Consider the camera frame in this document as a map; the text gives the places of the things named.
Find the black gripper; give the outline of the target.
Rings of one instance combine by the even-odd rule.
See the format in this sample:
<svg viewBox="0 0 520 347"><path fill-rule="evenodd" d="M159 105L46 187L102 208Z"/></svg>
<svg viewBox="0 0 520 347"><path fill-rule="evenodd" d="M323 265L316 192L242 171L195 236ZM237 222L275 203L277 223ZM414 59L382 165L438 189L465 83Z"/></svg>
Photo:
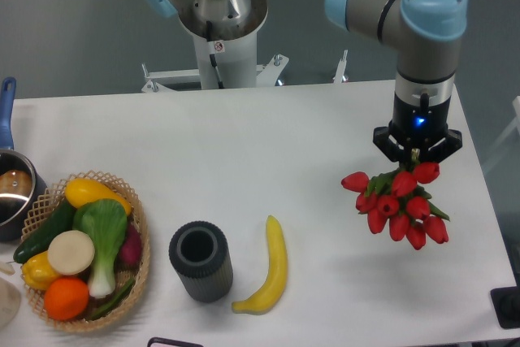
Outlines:
<svg viewBox="0 0 520 347"><path fill-rule="evenodd" d="M441 163L462 147L462 133L448 129L451 99L422 110L401 100L396 94L392 120L373 131L373 143L392 162L410 162L411 145L420 147L420 162Z"/></svg>

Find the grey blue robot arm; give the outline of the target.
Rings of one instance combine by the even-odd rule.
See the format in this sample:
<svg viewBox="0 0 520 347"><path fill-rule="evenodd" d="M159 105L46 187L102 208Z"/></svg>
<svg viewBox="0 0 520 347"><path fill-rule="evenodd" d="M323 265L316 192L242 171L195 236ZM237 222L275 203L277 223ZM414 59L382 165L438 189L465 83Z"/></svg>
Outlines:
<svg viewBox="0 0 520 347"><path fill-rule="evenodd" d="M468 0L324 0L327 18L397 52L392 119L373 142L391 161L440 163L462 147L447 118Z"/></svg>

